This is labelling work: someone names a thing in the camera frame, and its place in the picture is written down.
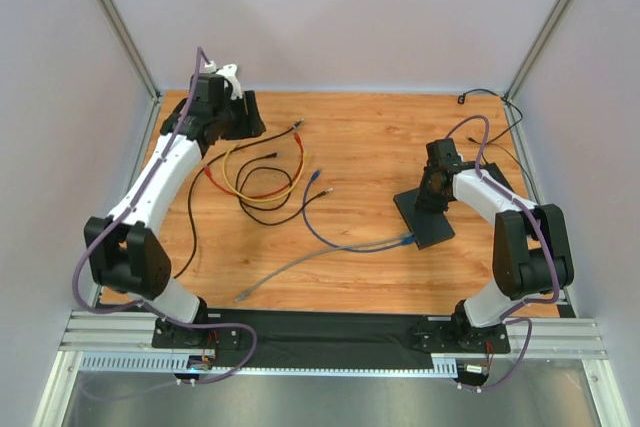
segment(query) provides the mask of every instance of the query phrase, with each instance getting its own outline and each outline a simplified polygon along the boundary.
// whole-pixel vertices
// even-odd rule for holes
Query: white cable clip
[[[212,60],[211,62],[204,64],[204,68],[202,69],[202,72],[205,74],[213,74],[215,73],[216,70],[218,70],[218,67],[216,66],[216,63]]]

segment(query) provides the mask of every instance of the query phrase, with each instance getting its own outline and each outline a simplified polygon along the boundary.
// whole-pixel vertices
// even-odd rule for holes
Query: metal floor panel
[[[496,359],[490,382],[512,366]],[[167,374],[79,374],[92,394],[133,393]],[[459,391],[448,379],[237,376],[206,386],[171,386],[121,402],[92,401],[76,388],[64,426],[555,427],[600,425],[582,362],[526,361],[493,392]]]

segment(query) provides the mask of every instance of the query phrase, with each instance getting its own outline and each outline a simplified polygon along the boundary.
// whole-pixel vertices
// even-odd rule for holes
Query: white wall panel
[[[0,12],[0,424],[26,426],[74,307],[84,223],[122,194],[150,104],[95,0]]]
[[[544,197],[560,205],[581,314],[598,321],[640,425],[640,0],[575,0],[518,103]]]
[[[505,89],[555,0],[115,0],[156,81],[193,45],[259,89]]]

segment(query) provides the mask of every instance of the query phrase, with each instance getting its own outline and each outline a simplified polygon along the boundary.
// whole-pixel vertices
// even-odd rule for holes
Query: wooden platform
[[[165,97],[150,149],[161,120],[185,95],[170,92]],[[499,99],[488,96],[470,96],[460,106],[455,96],[264,92],[258,94],[258,105],[266,136],[304,118],[299,133],[310,156],[289,204],[281,211],[256,215],[275,221],[293,213],[312,172],[322,168],[312,194],[328,187],[334,191],[313,202],[308,215],[312,225],[337,244],[375,241],[407,230],[392,199],[418,186],[427,142],[444,137],[457,122],[477,113],[489,117],[493,134],[506,127]],[[474,121],[454,135],[465,159],[475,158],[478,148],[466,137],[481,139],[482,132],[482,123]],[[509,135],[499,144],[515,154]],[[232,145],[217,143],[207,159]],[[298,148],[288,135],[234,154],[229,163],[233,178],[246,160],[273,151],[284,155],[265,164],[293,174]],[[526,195],[517,164],[496,147],[488,147],[485,154],[498,163],[515,191]],[[213,173],[222,181],[220,168],[221,163],[214,164]],[[174,273],[191,252],[186,206],[191,178],[173,202],[160,235]],[[247,192],[267,192],[283,182],[281,177],[256,175]],[[309,233],[302,216],[278,227],[258,225],[240,210],[234,197],[213,187],[204,176],[196,186],[193,210],[199,249],[180,280],[210,306],[449,314],[459,300],[474,295],[491,277],[493,229],[471,208],[454,202],[447,213],[456,231],[450,241],[422,251],[409,245],[375,254],[333,252],[293,267],[244,302],[234,303],[240,292],[265,275],[325,245]],[[103,302],[122,300],[113,292],[102,297]],[[531,306],[521,313],[557,317],[554,306]]]

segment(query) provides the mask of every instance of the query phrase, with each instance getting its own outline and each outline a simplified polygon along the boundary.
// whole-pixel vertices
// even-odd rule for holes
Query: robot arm
[[[473,297],[456,308],[471,327],[491,327],[502,322],[503,315],[524,299],[539,297],[553,290],[549,265],[541,248],[529,248],[528,240],[541,241],[524,215],[523,207],[533,215],[544,235],[560,288],[573,281],[573,263],[562,211],[556,205],[537,205],[515,194],[499,170],[493,173],[475,170],[474,162],[463,162],[452,139],[427,144],[428,162],[418,189],[415,209],[428,215],[441,215],[448,203],[458,200],[478,212],[494,226],[493,279]],[[483,177],[498,181],[498,192]],[[450,238],[443,234],[441,240]]]
[[[198,76],[194,101],[171,150],[142,192],[135,208],[90,256],[93,280],[133,299],[145,299],[169,317],[191,323],[206,304],[171,278],[171,261],[158,234],[186,177],[218,139],[257,137],[265,131],[252,91],[242,92],[233,64],[217,69],[208,64]],[[106,218],[92,217],[85,225],[89,246],[106,227],[129,209],[149,171],[154,168],[179,125],[183,99],[163,122],[160,137],[140,177]]]

